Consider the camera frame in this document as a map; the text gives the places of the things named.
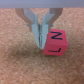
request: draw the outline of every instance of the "brown surface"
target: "brown surface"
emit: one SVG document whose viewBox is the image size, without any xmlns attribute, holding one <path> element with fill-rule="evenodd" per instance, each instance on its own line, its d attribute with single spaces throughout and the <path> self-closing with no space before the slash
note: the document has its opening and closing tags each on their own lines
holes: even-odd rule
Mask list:
<svg viewBox="0 0 84 84">
<path fill-rule="evenodd" d="M 48 9 L 32 9 L 39 23 Z M 44 56 L 14 9 L 0 9 L 0 84 L 84 84 L 84 8 L 64 8 L 54 22 L 66 31 L 63 56 Z"/>
</svg>

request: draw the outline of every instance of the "block top face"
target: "block top face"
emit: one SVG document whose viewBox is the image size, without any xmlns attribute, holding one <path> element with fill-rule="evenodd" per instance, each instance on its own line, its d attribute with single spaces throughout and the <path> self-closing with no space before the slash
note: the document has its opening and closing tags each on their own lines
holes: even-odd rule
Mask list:
<svg viewBox="0 0 84 84">
<path fill-rule="evenodd" d="M 0 8 L 84 7 L 84 0 L 0 0 Z"/>
<path fill-rule="evenodd" d="M 47 44 L 68 46 L 65 30 L 51 29 L 47 35 Z"/>
</svg>

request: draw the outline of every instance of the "red block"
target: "red block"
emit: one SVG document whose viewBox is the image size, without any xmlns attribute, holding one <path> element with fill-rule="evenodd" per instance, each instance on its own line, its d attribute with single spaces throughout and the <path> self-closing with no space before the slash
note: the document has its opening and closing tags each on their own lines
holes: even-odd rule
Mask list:
<svg viewBox="0 0 84 84">
<path fill-rule="evenodd" d="M 51 29 L 47 34 L 47 41 L 43 50 L 44 55 L 62 56 L 68 47 L 65 30 Z"/>
</svg>

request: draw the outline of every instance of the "speckled tabletop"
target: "speckled tabletop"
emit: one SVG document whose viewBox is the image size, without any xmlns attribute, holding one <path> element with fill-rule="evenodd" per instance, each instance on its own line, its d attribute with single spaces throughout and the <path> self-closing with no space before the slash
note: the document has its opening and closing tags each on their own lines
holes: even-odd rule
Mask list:
<svg viewBox="0 0 84 84">
<path fill-rule="evenodd" d="M 39 23 L 48 8 L 33 8 Z M 84 84 L 84 8 L 63 8 L 54 22 L 66 31 L 63 56 L 45 56 L 15 9 L 0 9 L 0 84 Z"/>
</svg>

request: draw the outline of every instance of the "pink cube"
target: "pink cube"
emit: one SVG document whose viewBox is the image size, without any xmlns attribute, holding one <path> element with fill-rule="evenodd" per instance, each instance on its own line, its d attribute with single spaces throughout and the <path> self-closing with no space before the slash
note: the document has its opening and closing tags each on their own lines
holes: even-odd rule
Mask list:
<svg viewBox="0 0 84 84">
<path fill-rule="evenodd" d="M 51 29 L 47 34 L 47 41 L 43 50 L 44 55 L 62 56 L 68 47 L 65 30 Z"/>
</svg>

